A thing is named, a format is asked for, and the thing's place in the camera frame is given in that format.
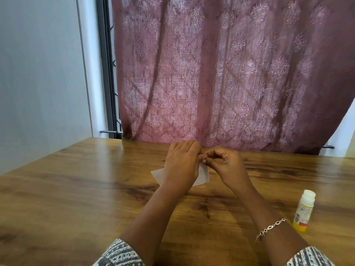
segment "patterned sleeve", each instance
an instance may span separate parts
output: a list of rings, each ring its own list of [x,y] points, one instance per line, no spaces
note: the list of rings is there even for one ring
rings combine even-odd
[[[313,246],[295,254],[285,266],[335,266],[325,255]]]
[[[93,266],[144,266],[144,263],[129,244],[117,239]]]

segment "patterned curtain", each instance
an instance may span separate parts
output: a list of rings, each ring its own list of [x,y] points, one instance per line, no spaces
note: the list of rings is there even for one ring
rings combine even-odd
[[[355,97],[355,0],[112,0],[124,138],[317,154]]]

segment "yellow bottle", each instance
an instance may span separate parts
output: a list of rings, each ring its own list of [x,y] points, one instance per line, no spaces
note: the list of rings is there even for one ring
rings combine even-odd
[[[295,219],[292,226],[301,232],[306,231],[308,227],[308,221],[311,217],[311,213],[314,206],[316,194],[308,189],[305,189],[303,195],[298,203]]]

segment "left hand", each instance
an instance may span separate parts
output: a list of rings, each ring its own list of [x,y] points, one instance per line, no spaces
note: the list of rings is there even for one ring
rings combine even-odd
[[[201,144],[193,140],[173,143],[169,147],[164,167],[162,187],[183,196],[198,177],[198,166],[206,158]]]

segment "bracelet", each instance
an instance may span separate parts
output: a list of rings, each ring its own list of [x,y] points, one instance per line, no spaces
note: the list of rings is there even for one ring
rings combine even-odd
[[[276,221],[273,225],[271,225],[271,226],[267,227],[266,229],[264,229],[263,231],[261,231],[261,232],[259,233],[259,235],[256,237],[255,242],[258,241],[258,238],[259,238],[259,237],[260,237],[260,241],[261,241],[261,237],[265,236],[265,233],[267,233],[269,230],[271,230],[272,228],[274,228],[276,225],[279,225],[279,224],[281,224],[281,222],[284,222],[284,221],[286,221],[286,219],[280,219],[279,221]]]

